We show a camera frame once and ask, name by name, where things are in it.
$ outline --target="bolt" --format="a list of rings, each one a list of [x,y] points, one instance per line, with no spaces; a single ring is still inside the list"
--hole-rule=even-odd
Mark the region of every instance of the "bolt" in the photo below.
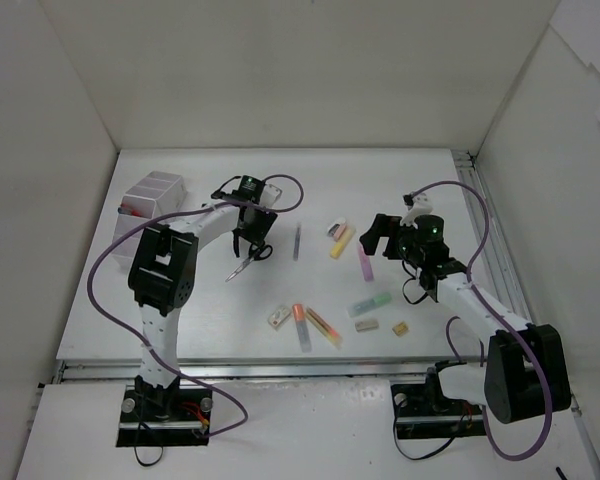
[[[131,413],[136,408],[136,402],[133,398],[125,398],[122,401],[122,413]]]
[[[407,396],[404,393],[397,393],[396,396],[393,397],[393,403],[404,407],[407,404]]]
[[[213,407],[213,400],[209,397],[204,397],[200,400],[200,411],[202,413],[209,413],[211,411],[211,407]]]

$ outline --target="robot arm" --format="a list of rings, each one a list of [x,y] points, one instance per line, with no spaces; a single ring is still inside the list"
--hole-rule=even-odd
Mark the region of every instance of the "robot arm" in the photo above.
[[[211,206],[220,206],[211,212],[170,225],[157,224],[143,231],[128,282],[140,306],[143,334],[169,365],[178,366],[178,320],[193,290],[200,251],[222,234],[233,232],[237,256],[240,238],[251,244],[250,255],[257,255],[277,218],[273,212],[228,205],[225,201],[235,199],[269,208],[281,194],[279,188],[245,176],[231,194],[214,192],[215,203]],[[164,370],[144,348],[135,388],[168,415],[179,389],[179,377]]]
[[[374,255],[381,237],[387,237],[383,253],[402,260],[418,272],[420,286],[435,302],[442,303],[464,320],[488,346],[487,366],[441,362],[427,377],[432,384],[431,403],[462,399],[488,405],[503,423],[541,415],[544,400],[538,376],[525,358],[522,347],[487,311],[471,290],[466,266],[451,257],[444,243],[444,221],[431,215],[425,194],[404,197],[404,217],[376,215],[373,225],[360,237],[365,253]],[[549,382],[553,411],[571,403],[562,343],[550,325],[535,326],[515,315],[483,289],[488,303],[522,336],[536,355]]]

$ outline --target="white wall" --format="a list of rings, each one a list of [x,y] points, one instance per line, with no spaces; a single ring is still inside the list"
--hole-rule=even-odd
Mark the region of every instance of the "white wall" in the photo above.
[[[0,479],[51,378],[114,159],[42,8],[0,0]]]
[[[42,0],[120,148],[476,150],[557,0]]]
[[[600,456],[600,75],[551,29],[478,157],[535,318],[559,328]]]

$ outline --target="white plastic bin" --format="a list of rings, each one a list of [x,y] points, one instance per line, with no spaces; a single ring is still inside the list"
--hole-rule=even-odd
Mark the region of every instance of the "white plastic bin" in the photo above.
[[[120,206],[130,209],[133,215],[118,214],[113,241],[132,228],[165,213],[180,210],[187,190],[181,175],[151,172],[131,187],[122,197]],[[113,258],[123,268],[130,268],[138,249],[142,232],[138,232],[113,251]]]

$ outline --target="white eraser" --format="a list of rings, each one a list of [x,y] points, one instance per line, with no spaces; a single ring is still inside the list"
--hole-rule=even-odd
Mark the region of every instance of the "white eraser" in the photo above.
[[[278,308],[276,308],[275,312],[269,315],[269,319],[267,321],[269,322],[269,325],[277,330],[280,328],[280,325],[282,325],[290,316],[291,309],[285,305],[280,305]]]
[[[331,222],[331,225],[329,225],[329,228],[327,228],[327,236],[333,237],[333,235],[336,233],[338,228],[340,228],[342,225],[344,225],[346,223],[347,223],[347,221],[344,217],[336,218],[335,221]]]
[[[368,330],[375,330],[380,327],[380,324],[375,318],[370,318],[368,320],[360,320],[356,322],[356,332],[366,332]]]

